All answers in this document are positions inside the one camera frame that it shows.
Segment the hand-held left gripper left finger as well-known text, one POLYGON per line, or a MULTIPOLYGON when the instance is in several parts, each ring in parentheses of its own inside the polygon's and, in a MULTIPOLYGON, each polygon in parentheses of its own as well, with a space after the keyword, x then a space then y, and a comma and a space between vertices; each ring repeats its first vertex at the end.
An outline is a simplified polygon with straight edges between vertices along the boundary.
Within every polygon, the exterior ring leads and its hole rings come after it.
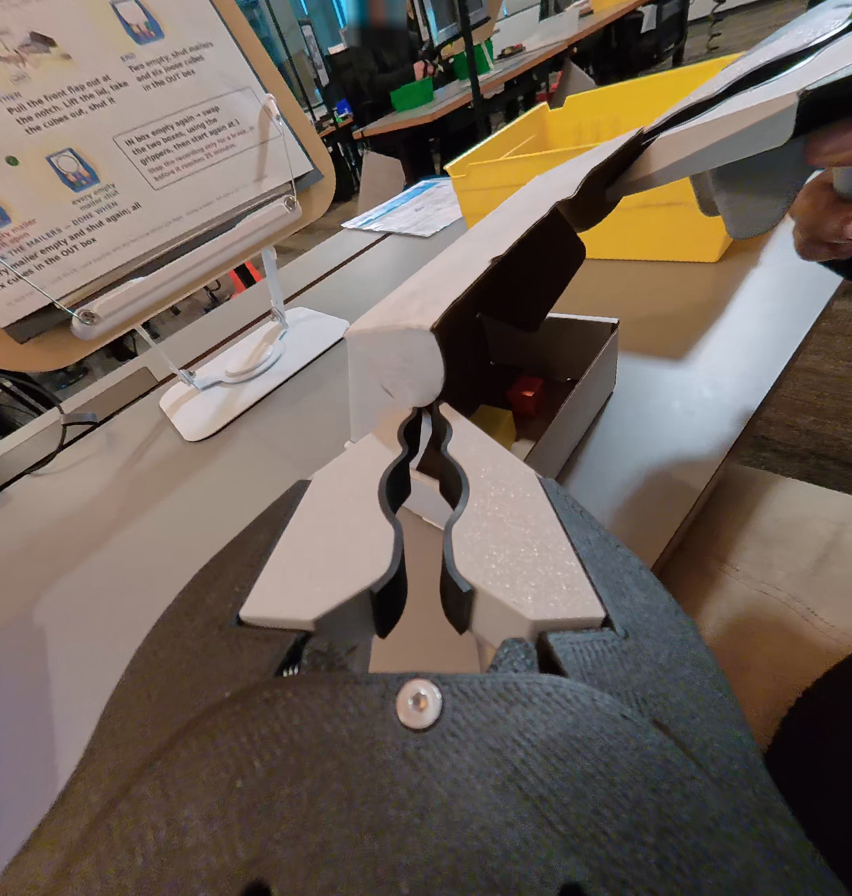
POLYGON ((421 425, 421 409, 391 412, 304 484, 242 623, 332 639, 392 633, 408 593, 397 513, 410 496, 421 425))

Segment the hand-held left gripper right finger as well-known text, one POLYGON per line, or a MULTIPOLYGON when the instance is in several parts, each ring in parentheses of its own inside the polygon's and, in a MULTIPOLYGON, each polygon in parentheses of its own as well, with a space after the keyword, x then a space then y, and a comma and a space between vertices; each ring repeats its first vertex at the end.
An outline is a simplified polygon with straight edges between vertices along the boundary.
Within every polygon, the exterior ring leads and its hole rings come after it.
POLYGON ((607 613, 549 498, 552 484, 450 405, 430 409, 446 619, 477 639, 594 630, 607 613))

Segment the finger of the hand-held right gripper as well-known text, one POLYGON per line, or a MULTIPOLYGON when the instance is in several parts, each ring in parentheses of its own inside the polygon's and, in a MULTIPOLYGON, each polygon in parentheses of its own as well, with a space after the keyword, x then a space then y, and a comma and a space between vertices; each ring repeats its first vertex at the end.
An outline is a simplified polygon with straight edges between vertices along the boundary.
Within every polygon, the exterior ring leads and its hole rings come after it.
POLYGON ((611 184, 621 199, 690 179, 703 213, 735 240, 776 228, 813 175, 805 137, 795 134, 803 91, 749 95, 667 129, 611 184))
POLYGON ((644 129, 651 143, 671 129, 749 95, 771 98, 803 91, 795 134, 817 128, 813 102, 823 100, 824 113, 836 111, 837 95, 852 88, 852 2, 822 2, 779 29, 723 68, 644 129))

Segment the white cardboard mailer box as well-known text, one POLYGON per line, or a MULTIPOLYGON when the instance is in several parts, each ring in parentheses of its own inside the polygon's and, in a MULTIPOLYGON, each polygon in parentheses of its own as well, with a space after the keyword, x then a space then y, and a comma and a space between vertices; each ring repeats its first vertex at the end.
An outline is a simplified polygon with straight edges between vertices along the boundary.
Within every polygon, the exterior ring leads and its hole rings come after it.
POLYGON ((524 462, 566 476, 613 395, 619 322, 552 309, 584 264, 581 232, 610 214, 606 189, 641 151, 633 130, 537 176, 353 322, 353 442, 435 399, 466 417, 499 407, 536 375, 551 407, 521 437, 533 442, 524 462))

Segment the grey desk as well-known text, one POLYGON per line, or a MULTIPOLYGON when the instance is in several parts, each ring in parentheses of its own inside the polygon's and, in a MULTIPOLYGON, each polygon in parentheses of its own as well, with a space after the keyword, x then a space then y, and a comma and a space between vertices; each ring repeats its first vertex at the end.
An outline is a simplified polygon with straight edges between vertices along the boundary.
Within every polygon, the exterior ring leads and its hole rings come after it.
MULTIPOLYGON (((711 267, 589 262, 557 313, 617 318, 611 398, 558 481, 649 566, 700 508, 834 296, 790 223, 711 267)), ((50 809, 151 627, 298 479, 343 450, 347 346, 204 442, 154 390, 0 494, 0 873, 50 809)))

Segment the person's right hand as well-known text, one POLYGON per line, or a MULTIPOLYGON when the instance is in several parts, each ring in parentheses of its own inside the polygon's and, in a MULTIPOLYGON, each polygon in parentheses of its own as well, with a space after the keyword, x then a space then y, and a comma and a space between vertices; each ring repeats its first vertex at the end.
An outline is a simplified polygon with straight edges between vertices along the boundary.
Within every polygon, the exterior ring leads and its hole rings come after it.
POLYGON ((818 175, 804 185, 790 209, 795 250, 808 262, 843 268, 843 276, 852 280, 852 201, 833 185, 837 169, 852 167, 852 118, 810 134, 805 156, 818 175))

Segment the yellow cube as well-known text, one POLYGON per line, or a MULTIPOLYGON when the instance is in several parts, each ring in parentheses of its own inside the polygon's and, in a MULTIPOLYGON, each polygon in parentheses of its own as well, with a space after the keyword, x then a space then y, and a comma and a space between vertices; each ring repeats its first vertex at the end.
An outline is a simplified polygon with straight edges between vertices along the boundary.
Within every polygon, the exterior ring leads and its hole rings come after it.
POLYGON ((469 417, 469 420, 506 450, 512 450, 517 439, 517 430, 511 410, 480 405, 469 417))

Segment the red cube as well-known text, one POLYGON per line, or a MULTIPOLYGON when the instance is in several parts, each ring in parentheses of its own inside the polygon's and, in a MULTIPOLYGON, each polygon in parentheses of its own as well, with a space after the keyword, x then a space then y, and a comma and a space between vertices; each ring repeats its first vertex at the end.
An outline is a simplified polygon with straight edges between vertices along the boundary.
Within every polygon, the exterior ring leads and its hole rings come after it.
POLYGON ((514 415, 536 418, 544 404, 546 380, 536 375, 519 375, 507 390, 507 401, 514 415))

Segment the long wooden table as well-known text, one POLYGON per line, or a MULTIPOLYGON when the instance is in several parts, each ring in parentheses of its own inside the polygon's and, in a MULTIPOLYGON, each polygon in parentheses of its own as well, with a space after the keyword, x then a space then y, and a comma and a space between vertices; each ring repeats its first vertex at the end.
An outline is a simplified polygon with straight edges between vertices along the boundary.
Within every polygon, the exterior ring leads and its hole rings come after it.
POLYGON ((497 59, 493 69, 479 77, 479 93, 473 98, 470 80, 436 89, 433 101, 403 113, 391 112, 365 127, 355 127, 353 137, 368 149, 371 136, 403 132, 435 140, 440 151, 439 171, 478 145, 523 110, 530 109, 577 45, 600 34, 614 22, 641 9, 645 2, 630 1, 595 15, 589 2, 576 2, 566 12, 537 23, 525 39, 524 50, 497 59))

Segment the green plastic bin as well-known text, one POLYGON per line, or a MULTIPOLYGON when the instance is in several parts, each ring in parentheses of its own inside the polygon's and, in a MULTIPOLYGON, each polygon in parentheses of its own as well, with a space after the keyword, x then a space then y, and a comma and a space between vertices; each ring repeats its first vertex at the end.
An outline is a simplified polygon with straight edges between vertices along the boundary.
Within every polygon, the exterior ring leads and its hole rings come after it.
POLYGON ((419 81, 404 84, 390 92, 389 99, 394 112, 403 113, 430 104, 434 99, 434 79, 424 76, 419 81))
MULTIPOLYGON (((494 67, 495 55, 492 39, 486 39, 482 43, 473 45, 473 58, 476 65, 476 73, 478 77, 482 77, 490 72, 494 67)), ((459 53, 450 57, 453 67, 454 78, 457 81, 469 80, 468 57, 465 48, 461 48, 459 53)))

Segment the blue white paper sheet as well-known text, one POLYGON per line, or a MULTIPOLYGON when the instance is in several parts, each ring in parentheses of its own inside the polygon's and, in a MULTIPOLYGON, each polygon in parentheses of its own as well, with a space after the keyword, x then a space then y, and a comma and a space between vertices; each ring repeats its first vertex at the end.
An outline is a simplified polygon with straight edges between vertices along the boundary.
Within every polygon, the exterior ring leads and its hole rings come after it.
POLYGON ((373 209, 343 222, 342 228, 431 238, 463 218, 451 178, 437 176, 423 179, 373 209))

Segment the person's black sweater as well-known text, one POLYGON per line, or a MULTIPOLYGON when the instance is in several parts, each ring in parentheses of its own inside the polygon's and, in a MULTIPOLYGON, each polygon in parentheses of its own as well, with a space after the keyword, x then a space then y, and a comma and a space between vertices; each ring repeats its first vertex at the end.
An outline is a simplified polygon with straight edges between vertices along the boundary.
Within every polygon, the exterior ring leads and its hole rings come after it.
POLYGON ((852 654, 781 720, 766 765, 807 837, 852 894, 852 654))

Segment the printed instruction sheet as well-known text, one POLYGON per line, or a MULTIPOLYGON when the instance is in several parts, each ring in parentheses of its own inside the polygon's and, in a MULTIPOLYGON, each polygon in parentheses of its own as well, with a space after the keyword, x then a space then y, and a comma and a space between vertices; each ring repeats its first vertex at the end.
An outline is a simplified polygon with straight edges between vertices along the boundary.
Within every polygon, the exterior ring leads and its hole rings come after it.
POLYGON ((321 173, 213 2, 0 2, 0 327, 321 173))

